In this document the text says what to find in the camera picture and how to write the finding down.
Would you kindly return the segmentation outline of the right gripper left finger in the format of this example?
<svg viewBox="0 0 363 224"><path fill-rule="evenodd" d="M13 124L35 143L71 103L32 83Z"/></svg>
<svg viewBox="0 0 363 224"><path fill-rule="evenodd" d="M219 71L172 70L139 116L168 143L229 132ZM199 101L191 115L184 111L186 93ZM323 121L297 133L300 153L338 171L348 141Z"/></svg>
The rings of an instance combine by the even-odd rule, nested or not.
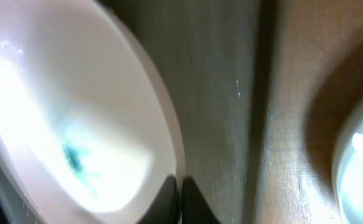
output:
<svg viewBox="0 0 363 224"><path fill-rule="evenodd" d="M178 224L179 191L173 175L166 177L151 206L138 224Z"/></svg>

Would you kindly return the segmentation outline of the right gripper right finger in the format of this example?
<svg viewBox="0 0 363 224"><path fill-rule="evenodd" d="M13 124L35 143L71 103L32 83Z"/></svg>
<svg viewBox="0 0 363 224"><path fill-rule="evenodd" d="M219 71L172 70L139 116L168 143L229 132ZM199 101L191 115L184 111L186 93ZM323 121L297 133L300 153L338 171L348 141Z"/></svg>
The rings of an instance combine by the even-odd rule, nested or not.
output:
<svg viewBox="0 0 363 224"><path fill-rule="evenodd" d="M191 176L182 185L181 218L182 224L220 224Z"/></svg>

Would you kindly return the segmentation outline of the white plate top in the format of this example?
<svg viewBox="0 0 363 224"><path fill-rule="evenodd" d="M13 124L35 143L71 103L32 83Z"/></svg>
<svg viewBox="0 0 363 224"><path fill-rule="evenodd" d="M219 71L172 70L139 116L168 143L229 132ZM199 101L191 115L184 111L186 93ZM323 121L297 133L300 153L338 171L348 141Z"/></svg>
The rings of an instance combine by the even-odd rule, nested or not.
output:
<svg viewBox="0 0 363 224"><path fill-rule="evenodd" d="M138 223L185 174L166 86L98 1L0 1L0 171L41 223Z"/></svg>

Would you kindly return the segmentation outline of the white plate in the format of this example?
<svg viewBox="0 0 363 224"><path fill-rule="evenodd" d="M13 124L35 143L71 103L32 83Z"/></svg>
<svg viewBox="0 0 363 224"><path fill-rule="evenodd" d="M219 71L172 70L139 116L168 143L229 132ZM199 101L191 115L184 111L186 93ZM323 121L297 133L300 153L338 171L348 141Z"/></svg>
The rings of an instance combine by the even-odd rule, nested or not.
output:
<svg viewBox="0 0 363 224"><path fill-rule="evenodd" d="M98 1L0 1L0 171L41 223L138 223L185 174L166 86Z"/></svg>
<svg viewBox="0 0 363 224"><path fill-rule="evenodd" d="M363 99L337 138L332 187L342 222L363 223Z"/></svg>

